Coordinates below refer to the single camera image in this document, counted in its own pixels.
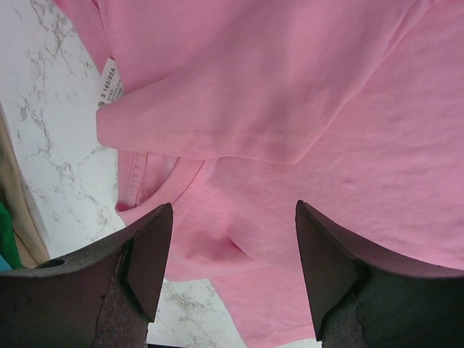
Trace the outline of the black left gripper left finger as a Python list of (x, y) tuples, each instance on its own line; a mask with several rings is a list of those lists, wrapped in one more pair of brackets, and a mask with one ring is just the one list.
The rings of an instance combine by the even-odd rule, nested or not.
[(173, 228), (164, 204), (36, 268), (1, 274), (3, 347), (145, 347)]

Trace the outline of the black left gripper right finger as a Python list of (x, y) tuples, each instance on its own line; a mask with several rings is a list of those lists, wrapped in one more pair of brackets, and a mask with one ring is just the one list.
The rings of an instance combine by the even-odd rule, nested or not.
[(315, 338), (324, 347), (461, 347), (463, 272), (396, 253), (298, 201)]

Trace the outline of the pink t-shirt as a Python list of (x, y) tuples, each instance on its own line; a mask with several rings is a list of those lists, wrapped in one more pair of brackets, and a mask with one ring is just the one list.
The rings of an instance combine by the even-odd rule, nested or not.
[(461, 1), (58, 1), (123, 95), (100, 107), (126, 224), (171, 203), (166, 276), (248, 347), (313, 337), (295, 207), (463, 269)]

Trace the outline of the wooden tray board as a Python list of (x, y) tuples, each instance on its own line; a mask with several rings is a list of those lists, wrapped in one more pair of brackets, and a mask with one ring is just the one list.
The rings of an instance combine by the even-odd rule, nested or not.
[(25, 200), (21, 172), (4, 116), (1, 116), (1, 204), (11, 215), (22, 267), (35, 268), (47, 261), (49, 253)]

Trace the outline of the teal folded t-shirt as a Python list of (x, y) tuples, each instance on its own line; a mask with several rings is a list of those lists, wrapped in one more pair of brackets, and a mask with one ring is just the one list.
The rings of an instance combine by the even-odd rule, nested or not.
[(12, 267), (8, 262), (0, 255), (0, 272), (11, 270)]

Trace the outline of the green folded t-shirt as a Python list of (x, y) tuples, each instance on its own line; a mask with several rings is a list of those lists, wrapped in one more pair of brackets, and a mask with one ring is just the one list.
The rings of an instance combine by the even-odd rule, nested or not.
[(12, 269), (21, 268), (22, 262), (12, 228), (12, 218), (3, 204), (1, 204), (0, 223), (1, 256), (8, 262)]

